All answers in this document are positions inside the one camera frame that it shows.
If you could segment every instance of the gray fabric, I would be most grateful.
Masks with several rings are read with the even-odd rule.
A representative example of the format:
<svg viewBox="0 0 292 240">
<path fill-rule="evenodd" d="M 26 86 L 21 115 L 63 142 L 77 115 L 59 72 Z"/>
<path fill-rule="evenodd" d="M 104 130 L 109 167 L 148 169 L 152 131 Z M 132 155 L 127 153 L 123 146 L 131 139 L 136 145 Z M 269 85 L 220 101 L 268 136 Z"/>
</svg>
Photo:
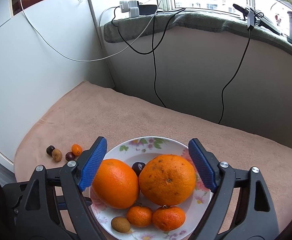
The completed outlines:
<svg viewBox="0 0 292 240">
<path fill-rule="evenodd" d="M 173 13 L 160 13 L 155 18 L 155 33 L 163 32 L 167 21 Z M 144 30 L 152 16 L 127 18 L 114 21 L 126 41 L 136 39 Z M 243 37 L 248 37 L 247 25 L 244 21 L 224 14 L 210 12 L 182 12 L 176 15 L 169 23 L 167 29 L 175 26 L 198 29 L 208 32 L 227 31 Z M 151 23 L 142 36 L 152 35 L 153 24 Z M 255 27 L 251 32 L 251 38 L 266 42 L 292 55 L 292 44 L 283 36 L 276 35 L 264 27 Z M 108 43 L 122 42 L 118 30 L 111 22 L 104 26 L 104 39 Z"/>
</svg>

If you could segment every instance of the orange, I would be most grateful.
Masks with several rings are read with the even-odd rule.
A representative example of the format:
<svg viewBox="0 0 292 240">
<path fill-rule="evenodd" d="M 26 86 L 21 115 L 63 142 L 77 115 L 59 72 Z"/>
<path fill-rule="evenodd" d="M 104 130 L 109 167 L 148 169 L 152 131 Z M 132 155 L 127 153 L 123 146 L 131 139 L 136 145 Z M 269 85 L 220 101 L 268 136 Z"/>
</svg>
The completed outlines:
<svg viewBox="0 0 292 240">
<path fill-rule="evenodd" d="M 181 227 L 186 220 L 185 212 L 179 207 L 160 207 L 153 213 L 154 226 L 163 231 Z"/>
<path fill-rule="evenodd" d="M 153 211 L 149 207 L 134 206 L 127 211 L 127 220 L 136 227 L 143 228 L 151 224 Z"/>
<path fill-rule="evenodd" d="M 72 153 L 76 156 L 81 155 L 83 152 L 82 147 L 80 147 L 78 144 L 73 144 L 72 145 Z"/>
<path fill-rule="evenodd" d="M 146 198 L 159 206 L 175 206 L 186 200 L 196 185 L 193 166 L 178 155 L 160 155 L 146 164 L 139 187 Z"/>
<path fill-rule="evenodd" d="M 126 163 L 116 159 L 102 161 L 92 188 L 102 202 L 117 209 L 129 208 L 139 195 L 136 173 Z"/>
</svg>

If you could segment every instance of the white plate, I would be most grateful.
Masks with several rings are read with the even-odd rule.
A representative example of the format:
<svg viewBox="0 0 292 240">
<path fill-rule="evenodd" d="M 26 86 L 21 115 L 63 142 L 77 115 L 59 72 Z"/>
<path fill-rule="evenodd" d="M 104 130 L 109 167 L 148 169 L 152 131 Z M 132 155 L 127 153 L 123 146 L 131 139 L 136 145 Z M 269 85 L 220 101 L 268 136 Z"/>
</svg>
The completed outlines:
<svg viewBox="0 0 292 240">
<path fill-rule="evenodd" d="M 193 165 L 187 146 L 172 139 L 155 136 L 135 138 L 121 143 L 110 150 L 105 155 L 104 159 L 118 159 L 129 166 L 132 166 L 135 162 L 147 163 L 156 156 L 162 154 L 175 154 L 182 156 Z M 194 190 L 193 194 L 188 199 L 178 205 L 186 213 L 186 221 L 180 228 L 164 232 L 156 229 L 153 225 L 146 228 L 131 226 L 131 230 L 128 233 L 123 234 L 113 230 L 110 222 L 117 216 L 126 217 L 128 209 L 119 210 L 110 208 L 102 203 L 91 189 L 89 192 L 93 202 L 91 210 L 98 222 L 108 233 L 115 238 L 122 240 L 180 240 L 196 228 L 212 197 L 210 190 L 204 187 L 198 176 L 198 172 L 196 171 L 196 190 Z M 153 211 L 159 208 L 158 205 L 146 199 L 142 193 L 140 193 L 137 201 L 144 206 L 150 207 Z"/>
</svg>

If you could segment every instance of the smooth orange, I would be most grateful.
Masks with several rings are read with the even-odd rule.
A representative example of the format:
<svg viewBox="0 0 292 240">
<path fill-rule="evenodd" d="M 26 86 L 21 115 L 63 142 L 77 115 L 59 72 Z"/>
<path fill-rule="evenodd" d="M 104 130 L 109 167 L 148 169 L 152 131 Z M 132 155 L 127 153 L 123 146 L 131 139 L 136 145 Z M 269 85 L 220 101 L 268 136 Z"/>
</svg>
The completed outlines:
<svg viewBox="0 0 292 240">
<path fill-rule="evenodd" d="M 116 159 L 102 161 L 92 188 L 101 201 L 117 209 L 129 208 L 139 195 L 136 173 L 126 163 Z"/>
<path fill-rule="evenodd" d="M 195 170 L 178 155 L 160 155 L 146 164 L 139 187 L 146 198 L 159 206 L 175 206 L 186 200 L 196 184 Z"/>
<path fill-rule="evenodd" d="M 73 144 L 72 145 L 72 153 L 76 156 L 81 155 L 83 152 L 83 149 L 81 146 L 79 146 L 78 144 Z"/>
<path fill-rule="evenodd" d="M 149 207 L 134 206 L 127 211 L 127 220 L 136 227 L 147 227 L 151 224 L 153 211 Z"/>
<path fill-rule="evenodd" d="M 154 226 L 163 231 L 181 227 L 186 220 L 185 212 L 179 207 L 160 207 L 153 213 Z"/>
</svg>

